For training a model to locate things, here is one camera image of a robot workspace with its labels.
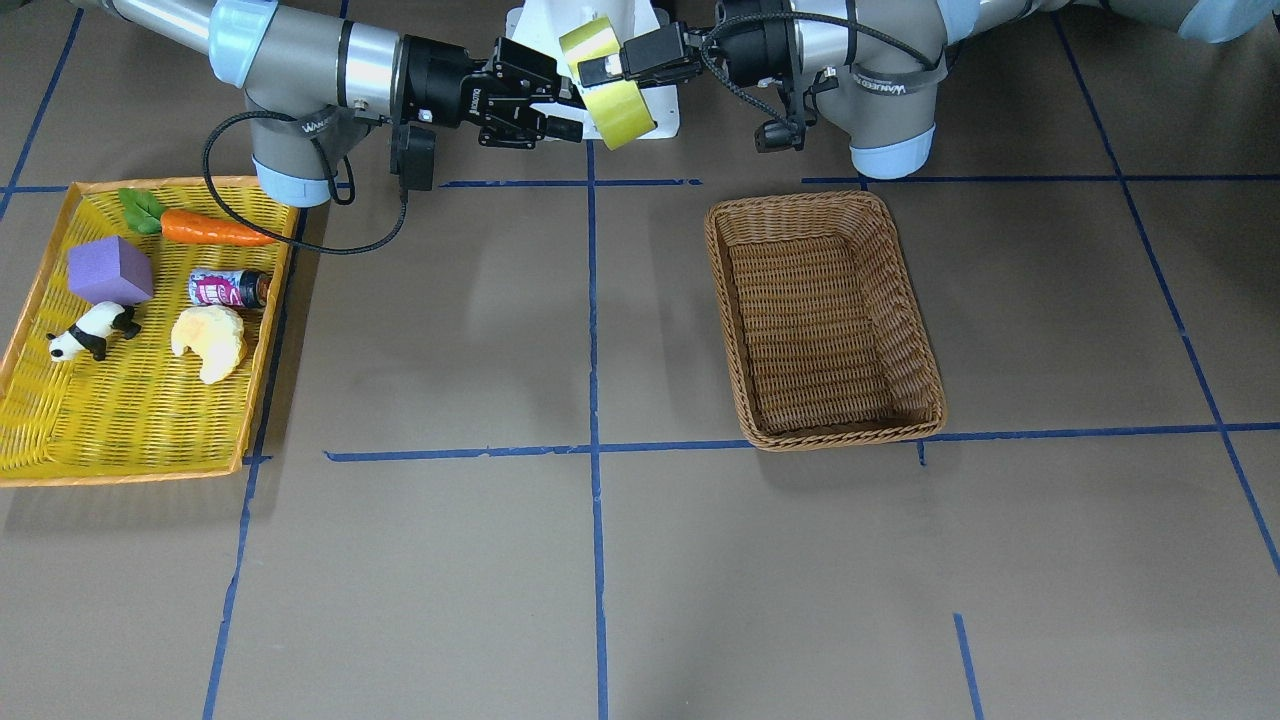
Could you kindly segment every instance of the toy bread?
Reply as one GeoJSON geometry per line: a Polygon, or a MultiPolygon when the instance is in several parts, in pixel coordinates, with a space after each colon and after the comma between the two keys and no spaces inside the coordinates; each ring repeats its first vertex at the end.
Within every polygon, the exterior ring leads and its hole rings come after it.
{"type": "Polygon", "coordinates": [[[214,384],[244,359],[244,320],[221,305],[188,307],[178,315],[169,345],[178,356],[193,350],[204,361],[200,379],[214,384]]]}

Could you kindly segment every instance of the panda toy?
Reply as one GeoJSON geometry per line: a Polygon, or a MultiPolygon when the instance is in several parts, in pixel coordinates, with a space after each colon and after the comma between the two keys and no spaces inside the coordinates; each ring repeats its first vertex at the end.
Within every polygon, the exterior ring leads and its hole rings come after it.
{"type": "Polygon", "coordinates": [[[93,360],[101,363],[106,360],[106,338],[120,332],[124,340],[131,340],[141,331],[142,325],[133,322],[132,306],[108,301],[90,307],[63,334],[47,333],[45,337],[49,338],[49,356],[54,363],[65,363],[79,355],[81,350],[88,350],[93,360]]]}

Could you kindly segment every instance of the can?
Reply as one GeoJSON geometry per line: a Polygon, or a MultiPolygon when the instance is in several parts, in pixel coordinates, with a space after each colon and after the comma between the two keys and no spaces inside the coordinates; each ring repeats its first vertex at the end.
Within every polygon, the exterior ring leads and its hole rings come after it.
{"type": "Polygon", "coordinates": [[[265,307],[271,277],[257,270],[212,270],[196,268],[187,281],[187,295],[196,305],[265,307]]]}

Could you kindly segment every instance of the purple block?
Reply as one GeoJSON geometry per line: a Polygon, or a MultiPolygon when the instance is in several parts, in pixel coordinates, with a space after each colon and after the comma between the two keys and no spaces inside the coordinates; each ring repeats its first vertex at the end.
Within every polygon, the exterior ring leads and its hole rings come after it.
{"type": "Polygon", "coordinates": [[[118,234],[70,249],[67,287],[91,305],[137,305],[155,295],[151,260],[118,234]]]}

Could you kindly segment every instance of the basket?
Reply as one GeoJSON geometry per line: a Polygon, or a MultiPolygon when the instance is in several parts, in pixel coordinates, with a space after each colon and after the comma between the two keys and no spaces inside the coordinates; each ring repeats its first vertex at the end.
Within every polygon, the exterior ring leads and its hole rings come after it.
{"type": "MultiPolygon", "coordinates": [[[[292,234],[300,211],[280,205],[252,177],[215,179],[219,193],[259,224],[292,234]]],[[[253,410],[280,311],[289,247],[179,245],[128,228],[120,187],[150,190],[170,208],[225,217],[201,178],[70,186],[0,363],[0,487],[105,484],[227,475],[243,464],[253,410]],[[155,297],[137,306],[142,332],[109,341],[106,360],[54,364],[45,333],[61,333],[88,305],[67,288],[67,251],[119,234],[150,259],[155,297]],[[197,266],[255,269],[273,282],[262,310],[242,310],[246,357],[228,378],[200,382],[200,357],[175,357],[169,331],[191,302],[197,266]]]]}
{"type": "Polygon", "coordinates": [[[946,402],[897,229],[869,192],[721,202],[707,214],[737,418],[762,450],[938,432],[946,402]]]}

